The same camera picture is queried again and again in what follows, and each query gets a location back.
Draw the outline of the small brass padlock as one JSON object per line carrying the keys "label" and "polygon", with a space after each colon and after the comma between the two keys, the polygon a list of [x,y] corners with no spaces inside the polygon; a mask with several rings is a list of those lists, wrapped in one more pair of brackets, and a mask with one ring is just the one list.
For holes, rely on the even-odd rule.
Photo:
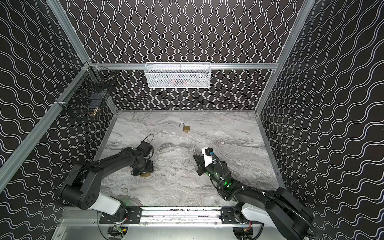
{"label": "small brass padlock", "polygon": [[186,126],[184,123],[180,123],[179,127],[183,129],[185,134],[188,134],[191,131],[190,126]]}

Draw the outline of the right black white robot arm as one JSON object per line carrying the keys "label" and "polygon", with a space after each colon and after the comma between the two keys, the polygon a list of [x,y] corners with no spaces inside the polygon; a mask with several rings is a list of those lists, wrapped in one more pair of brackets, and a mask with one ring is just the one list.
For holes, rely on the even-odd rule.
{"label": "right black white robot arm", "polygon": [[193,158],[198,175],[206,174],[223,200],[237,203],[231,221],[239,224],[255,221],[275,227],[287,240],[319,238],[312,212],[286,189],[267,191],[243,184],[232,177],[227,163],[214,153],[194,154]]}

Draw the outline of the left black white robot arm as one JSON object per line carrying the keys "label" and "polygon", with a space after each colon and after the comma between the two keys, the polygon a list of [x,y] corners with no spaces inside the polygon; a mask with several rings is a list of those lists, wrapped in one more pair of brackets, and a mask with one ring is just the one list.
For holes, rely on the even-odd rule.
{"label": "left black white robot arm", "polygon": [[123,148],[110,157],[85,164],[75,164],[60,184],[57,197],[82,210],[94,210],[111,217],[115,222],[126,220],[126,204],[101,193],[101,183],[109,175],[126,167],[132,168],[132,176],[154,171],[151,157],[153,146],[142,141],[136,148]]}

